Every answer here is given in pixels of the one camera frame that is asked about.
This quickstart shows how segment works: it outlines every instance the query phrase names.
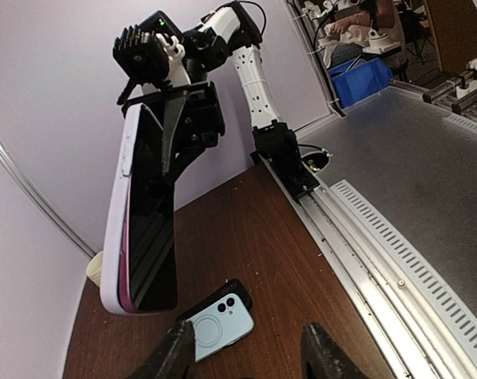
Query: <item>robotic arm in background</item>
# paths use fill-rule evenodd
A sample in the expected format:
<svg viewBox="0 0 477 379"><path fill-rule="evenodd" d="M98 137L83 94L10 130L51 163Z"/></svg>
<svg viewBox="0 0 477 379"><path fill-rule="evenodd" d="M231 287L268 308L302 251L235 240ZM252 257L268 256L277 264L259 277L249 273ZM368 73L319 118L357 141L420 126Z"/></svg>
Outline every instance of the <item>robotic arm in background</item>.
<svg viewBox="0 0 477 379"><path fill-rule="evenodd" d="M130 78L118 104L126 113L129 106L143 103L158 121L146 139L161 197L163 191L173 192L181 173L224 135L218 96L207 73L230 57L246 94L257 152L270 161L293 198L318 185L302 163L295 133L272 102L261 67L261 42L258 27L240 2L221 6L187 32L156 12L116 39L114 58ZM144 94L151 93L128 99L137 85Z"/></svg>

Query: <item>black cable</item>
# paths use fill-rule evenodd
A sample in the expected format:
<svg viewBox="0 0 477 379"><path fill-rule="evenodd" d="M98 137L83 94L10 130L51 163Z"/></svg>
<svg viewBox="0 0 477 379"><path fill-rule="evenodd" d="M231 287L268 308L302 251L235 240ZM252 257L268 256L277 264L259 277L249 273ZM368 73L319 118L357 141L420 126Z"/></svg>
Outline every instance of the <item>black cable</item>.
<svg viewBox="0 0 477 379"><path fill-rule="evenodd" d="M261 28L261 35L263 36L263 33L265 33L265 29L267 28L267 13L263 9L263 7L260 6L257 2L250 2L249 0L237 0L237 2L243 2L245 4L252 4L254 6L257 6L260 9L261 14L263 14L263 28Z"/></svg>
<svg viewBox="0 0 477 379"><path fill-rule="evenodd" d="M319 150L320 152L323 152L324 149L322 147L316 146L315 144L299 144L300 148L315 148L316 150Z"/></svg>
<svg viewBox="0 0 477 379"><path fill-rule="evenodd" d="M322 27L325 26L325 22L329 19L330 15L327 14L325 19L319 24L319 26L317 27L316 29L316 34L314 34L314 40L312 41L312 48L314 49L314 51L317 50L317 46L316 46L316 42L317 42L317 34L319 33L319 31L321 30Z"/></svg>

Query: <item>blue bin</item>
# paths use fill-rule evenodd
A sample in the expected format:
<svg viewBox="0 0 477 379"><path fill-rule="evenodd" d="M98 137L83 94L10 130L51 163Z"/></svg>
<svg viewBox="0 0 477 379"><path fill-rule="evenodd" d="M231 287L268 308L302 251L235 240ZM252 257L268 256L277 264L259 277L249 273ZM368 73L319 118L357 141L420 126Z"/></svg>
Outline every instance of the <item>blue bin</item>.
<svg viewBox="0 0 477 379"><path fill-rule="evenodd" d="M379 58L350 69L346 69L354 62L342 63L329 70L332 83L343 108L367 98L389 86L393 74L388 66Z"/></svg>

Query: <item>white cylindrical object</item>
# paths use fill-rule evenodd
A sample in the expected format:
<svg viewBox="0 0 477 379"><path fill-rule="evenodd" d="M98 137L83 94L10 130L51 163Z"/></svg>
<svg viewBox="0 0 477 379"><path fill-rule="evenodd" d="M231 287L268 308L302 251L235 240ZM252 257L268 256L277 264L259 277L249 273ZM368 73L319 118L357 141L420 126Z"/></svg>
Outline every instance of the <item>white cylindrical object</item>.
<svg viewBox="0 0 477 379"><path fill-rule="evenodd" d="M467 86L465 89L461 87L456 87L456 98L461 99L470 93L470 87Z"/></svg>
<svg viewBox="0 0 477 379"><path fill-rule="evenodd" d="M269 83L263 73L260 49L254 45L240 47L233 52L231 60L246 94L252 126L264 128L272 125L274 120L282 122L279 112L273 105Z"/></svg>
<svg viewBox="0 0 477 379"><path fill-rule="evenodd" d="M102 260L103 260L103 251L100 251L97 255L88 264L86 268L86 276L94 283L98 288L100 288L100 283L102 279Z"/></svg>

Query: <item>metal pipe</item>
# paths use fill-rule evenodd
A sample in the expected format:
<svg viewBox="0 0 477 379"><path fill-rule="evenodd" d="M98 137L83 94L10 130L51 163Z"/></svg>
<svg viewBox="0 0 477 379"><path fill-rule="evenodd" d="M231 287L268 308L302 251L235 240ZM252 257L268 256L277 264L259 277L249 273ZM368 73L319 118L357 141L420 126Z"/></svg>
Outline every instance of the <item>metal pipe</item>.
<svg viewBox="0 0 477 379"><path fill-rule="evenodd" d="M418 93L418 94L426 93L428 91L426 88L419 87L418 85L415 85L412 83L405 83L404 81L397 81L395 79L390 80L389 83L393 87L405 89L407 91Z"/></svg>
<svg viewBox="0 0 477 379"><path fill-rule="evenodd" d="M462 114L468 108L473 107L475 105L477 105L477 89L456 101L453 104L452 109L454 113Z"/></svg>
<svg viewBox="0 0 477 379"><path fill-rule="evenodd" d="M434 89L429 90L427 93L423 94L423 100L425 103L432 104L437 99L440 99L442 96L446 96L451 92L455 91L456 86L461 85L461 78L463 77L465 81L469 81L474 77L475 73L472 70L465 71L459 77L454 77L453 79L446 81L435 87Z"/></svg>

